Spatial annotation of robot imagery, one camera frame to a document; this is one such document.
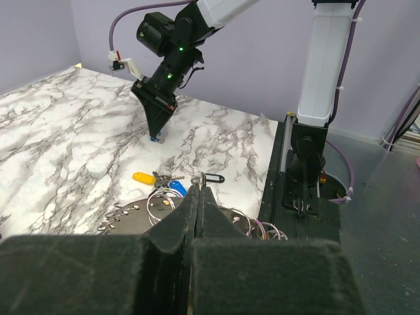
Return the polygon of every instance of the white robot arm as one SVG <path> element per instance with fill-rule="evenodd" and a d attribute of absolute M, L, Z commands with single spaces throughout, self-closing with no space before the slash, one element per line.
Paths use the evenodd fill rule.
<path fill-rule="evenodd" d="M 219 29 L 258 1 L 199 0 L 197 6 L 206 24 Z M 319 2 L 314 10 L 297 119 L 305 125 L 323 127 L 331 115 L 354 5 L 351 1 Z"/>
<path fill-rule="evenodd" d="M 135 82 L 131 91 L 142 102 L 151 137 L 155 137 L 177 108 L 174 91 L 197 62 L 198 46 L 258 0 L 196 0 L 174 20 L 155 12 L 147 14 L 137 39 L 163 62 L 151 77 Z M 328 122 L 347 45 L 353 9 L 358 0 L 312 0 L 315 5 L 312 37 L 304 72 L 297 119 L 293 122 L 286 161 L 287 178 L 299 193 L 298 208 L 306 209 L 325 165 L 323 157 Z"/>

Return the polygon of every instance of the black bracket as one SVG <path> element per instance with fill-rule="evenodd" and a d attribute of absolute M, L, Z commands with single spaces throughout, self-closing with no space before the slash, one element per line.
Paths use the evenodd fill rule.
<path fill-rule="evenodd" d="M 351 3 L 352 9 L 354 9 L 357 2 L 359 2 L 359 0 L 312 0 L 315 7 L 318 3 Z"/>

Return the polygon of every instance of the purple cable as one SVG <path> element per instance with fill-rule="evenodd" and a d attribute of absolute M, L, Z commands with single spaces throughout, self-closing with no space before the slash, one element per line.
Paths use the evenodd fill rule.
<path fill-rule="evenodd" d="M 359 5 L 356 7 L 356 10 L 354 11 L 353 20 L 359 17 L 360 11 L 362 10 L 365 2 L 366 0 L 360 0 Z M 350 32 L 348 33 L 347 46 L 346 46 L 346 50 L 344 52 L 344 57 L 343 57 L 343 64 L 341 65 L 339 80 L 337 82 L 338 87 L 340 87 L 341 84 L 343 83 L 344 73 L 346 71 L 348 58 L 350 56 L 350 51 L 352 49 L 354 32 L 356 31 L 356 24 L 357 22 L 353 21 L 350 26 Z M 339 107 L 339 96 L 340 96 L 340 90 L 337 89 L 335 90 L 333 113 L 331 115 L 331 118 L 329 119 L 329 123 L 332 123 L 335 119 L 335 116 L 337 115 L 337 109 Z"/>
<path fill-rule="evenodd" d="M 133 12 L 147 10 L 147 9 L 175 7 L 176 5 L 187 5 L 190 2 L 191 2 L 191 0 L 185 0 L 185 1 L 178 1 L 178 2 L 157 3 L 155 5 L 142 5 L 141 7 L 135 7 L 135 8 L 132 8 L 132 9 L 129 9 L 129 10 L 126 10 L 126 11 L 122 12 L 120 15 L 118 15 L 115 18 L 115 20 L 111 24 L 110 36 L 109 36 L 110 50 L 111 51 L 114 50 L 114 30 L 116 28 L 116 25 L 119 22 L 119 20 L 121 20 L 124 16 L 126 16 L 126 15 L 128 15 L 130 13 L 133 13 Z"/>
<path fill-rule="evenodd" d="M 332 144 L 330 141 L 326 140 L 326 142 L 335 150 L 337 151 L 345 160 L 347 167 L 348 167 L 348 171 L 350 172 L 350 187 L 348 187 L 348 191 L 347 191 L 347 195 L 346 197 L 343 198 L 338 198 L 338 199 L 330 199 L 331 202 L 333 203 L 344 203 L 347 202 L 347 198 L 351 198 L 351 196 L 353 196 L 353 186 L 354 186 L 354 170 L 353 170 L 353 166 L 350 162 L 350 160 L 346 157 L 346 155 L 343 153 L 343 151 L 341 151 L 340 149 L 338 149 L 338 147 L 336 147 L 334 144 Z"/>
<path fill-rule="evenodd" d="M 400 126 L 400 123 L 402 121 L 402 118 L 404 117 L 404 114 L 407 112 L 408 107 L 410 106 L 411 102 L 413 101 L 415 95 L 420 91 L 420 85 L 416 88 L 416 90 L 414 91 L 414 93 L 410 96 L 410 98 L 407 100 L 407 102 L 404 104 L 404 107 L 402 108 L 400 115 L 398 116 L 398 118 L 396 119 L 395 125 L 394 125 L 394 129 L 392 130 L 389 138 L 387 139 L 388 143 L 392 143 L 394 141 L 396 132 L 398 130 L 398 127 Z M 385 148 L 387 149 L 387 151 L 389 151 L 392 148 L 392 145 L 386 144 Z"/>

